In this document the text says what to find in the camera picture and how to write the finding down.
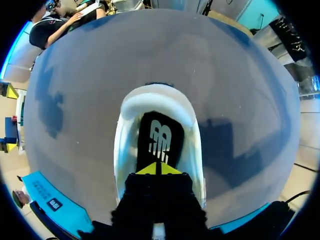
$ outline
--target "shoe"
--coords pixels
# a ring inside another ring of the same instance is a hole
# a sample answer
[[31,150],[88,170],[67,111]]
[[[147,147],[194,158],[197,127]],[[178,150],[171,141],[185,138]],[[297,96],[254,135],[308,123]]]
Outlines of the shoe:
[[124,98],[113,157],[117,203],[130,173],[160,162],[189,174],[192,190],[204,208],[206,186],[196,114],[187,97],[172,86],[153,83]]

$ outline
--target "white wall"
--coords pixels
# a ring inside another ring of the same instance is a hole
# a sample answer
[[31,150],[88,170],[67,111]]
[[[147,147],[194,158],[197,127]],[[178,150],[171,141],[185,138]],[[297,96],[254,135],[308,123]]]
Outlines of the white wall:
[[41,49],[29,43],[29,33],[32,23],[28,22],[23,32],[18,36],[9,54],[8,64],[5,67],[3,81],[14,83],[25,83],[29,80],[29,68],[33,65]]

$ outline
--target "n logo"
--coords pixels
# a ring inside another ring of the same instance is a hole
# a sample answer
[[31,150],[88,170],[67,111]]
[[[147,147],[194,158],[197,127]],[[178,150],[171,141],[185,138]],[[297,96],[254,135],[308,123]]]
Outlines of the n logo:
[[162,162],[168,163],[168,154],[171,143],[171,130],[167,125],[161,126],[158,120],[151,122],[150,138],[153,143],[149,143],[149,153],[153,153]]

